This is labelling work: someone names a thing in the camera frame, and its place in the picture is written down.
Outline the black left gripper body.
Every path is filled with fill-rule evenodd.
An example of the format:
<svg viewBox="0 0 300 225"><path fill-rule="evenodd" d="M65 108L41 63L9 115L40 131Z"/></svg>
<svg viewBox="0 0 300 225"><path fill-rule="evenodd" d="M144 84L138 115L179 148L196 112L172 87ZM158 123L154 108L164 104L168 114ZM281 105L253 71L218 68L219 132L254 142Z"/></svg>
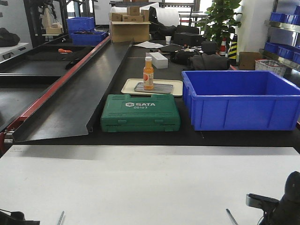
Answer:
<svg viewBox="0 0 300 225"><path fill-rule="evenodd" d="M1 225L40 225L40 221L26 220L21 211L0 210Z"/></svg>

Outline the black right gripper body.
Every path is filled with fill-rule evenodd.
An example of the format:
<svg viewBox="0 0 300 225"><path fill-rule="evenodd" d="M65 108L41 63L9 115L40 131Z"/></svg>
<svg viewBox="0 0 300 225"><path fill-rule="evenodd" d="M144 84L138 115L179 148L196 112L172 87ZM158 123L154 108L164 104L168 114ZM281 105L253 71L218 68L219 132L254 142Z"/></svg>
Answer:
<svg viewBox="0 0 300 225"><path fill-rule="evenodd" d="M263 210L261 225L298 225L300 223L300 173L294 171L288 176L281 200L247 194L246 205Z"/></svg>

